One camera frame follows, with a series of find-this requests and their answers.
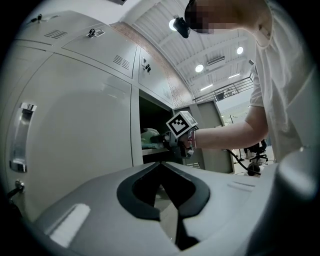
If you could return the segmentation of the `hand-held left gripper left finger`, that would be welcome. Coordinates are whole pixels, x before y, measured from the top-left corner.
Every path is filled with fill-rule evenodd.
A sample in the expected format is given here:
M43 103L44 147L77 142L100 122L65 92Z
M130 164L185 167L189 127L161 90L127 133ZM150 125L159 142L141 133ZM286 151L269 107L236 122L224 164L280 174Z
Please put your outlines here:
M179 248L160 224L157 208L133 186L154 171L147 163L93 178L47 208L36 220L51 256L176 256Z

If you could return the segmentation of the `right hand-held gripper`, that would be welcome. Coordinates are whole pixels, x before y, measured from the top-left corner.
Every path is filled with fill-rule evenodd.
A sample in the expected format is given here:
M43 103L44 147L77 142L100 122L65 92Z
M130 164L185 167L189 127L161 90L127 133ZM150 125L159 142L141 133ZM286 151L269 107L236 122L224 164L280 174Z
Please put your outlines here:
M188 111L179 111L169 121L166 122L169 132L165 135L156 135L150 138L155 149L167 148L171 150L177 158L191 158L194 149L186 149L180 141L180 137L190 130L198 130L198 122Z

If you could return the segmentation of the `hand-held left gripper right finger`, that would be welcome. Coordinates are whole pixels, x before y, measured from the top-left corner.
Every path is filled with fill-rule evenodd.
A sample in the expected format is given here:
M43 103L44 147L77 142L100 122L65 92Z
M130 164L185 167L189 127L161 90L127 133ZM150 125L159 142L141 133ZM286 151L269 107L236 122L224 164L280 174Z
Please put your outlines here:
M186 234L197 244L181 250L162 244L163 256L267 256L273 246L264 244L258 226L272 193L278 164L267 165L260 177L226 174L163 162L205 182L210 197L201 212L183 220Z

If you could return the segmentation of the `person's right hand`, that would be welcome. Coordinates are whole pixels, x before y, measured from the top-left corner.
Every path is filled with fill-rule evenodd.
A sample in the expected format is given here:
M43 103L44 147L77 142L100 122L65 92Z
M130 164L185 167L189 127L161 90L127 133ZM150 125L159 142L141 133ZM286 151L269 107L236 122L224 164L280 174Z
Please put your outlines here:
M196 143L196 131L190 130L187 133L183 134L179 141L183 143L184 147L186 149L196 149L197 143Z

